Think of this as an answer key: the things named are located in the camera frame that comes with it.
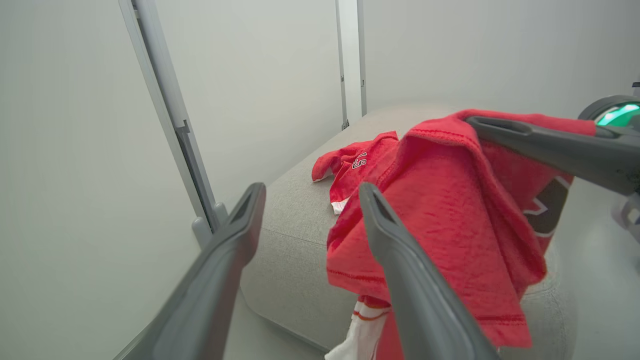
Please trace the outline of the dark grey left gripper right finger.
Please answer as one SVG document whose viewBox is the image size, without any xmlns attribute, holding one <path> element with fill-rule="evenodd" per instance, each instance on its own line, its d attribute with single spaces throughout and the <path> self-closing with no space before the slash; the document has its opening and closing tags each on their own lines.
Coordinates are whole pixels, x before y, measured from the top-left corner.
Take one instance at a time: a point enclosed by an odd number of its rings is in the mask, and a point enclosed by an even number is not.
<svg viewBox="0 0 640 360">
<path fill-rule="evenodd" d="M 498 350 L 382 192 L 359 186 L 370 250 L 382 266 L 407 360 L 498 360 Z"/>
</svg>

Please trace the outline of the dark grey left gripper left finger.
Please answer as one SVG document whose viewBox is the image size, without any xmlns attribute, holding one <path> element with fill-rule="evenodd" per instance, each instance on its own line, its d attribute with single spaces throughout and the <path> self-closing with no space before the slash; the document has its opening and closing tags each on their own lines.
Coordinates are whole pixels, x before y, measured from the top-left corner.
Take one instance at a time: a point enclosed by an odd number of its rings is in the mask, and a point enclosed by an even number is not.
<svg viewBox="0 0 640 360">
<path fill-rule="evenodd" d="M 224 358 L 243 269 L 258 250 L 266 185 L 250 184 L 157 316 L 119 360 Z"/>
</svg>

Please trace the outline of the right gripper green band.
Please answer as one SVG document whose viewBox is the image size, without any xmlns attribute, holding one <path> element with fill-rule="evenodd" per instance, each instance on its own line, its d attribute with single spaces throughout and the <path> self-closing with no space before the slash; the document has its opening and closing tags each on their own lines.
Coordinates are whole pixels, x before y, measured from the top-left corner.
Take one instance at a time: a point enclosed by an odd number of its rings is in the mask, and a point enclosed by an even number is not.
<svg viewBox="0 0 640 360">
<path fill-rule="evenodd" d="M 597 125 L 594 136 L 486 116 L 466 122 L 484 141 L 630 197 L 640 189 L 640 82 L 631 88 L 631 95 L 606 96 L 579 114 Z"/>
</svg>

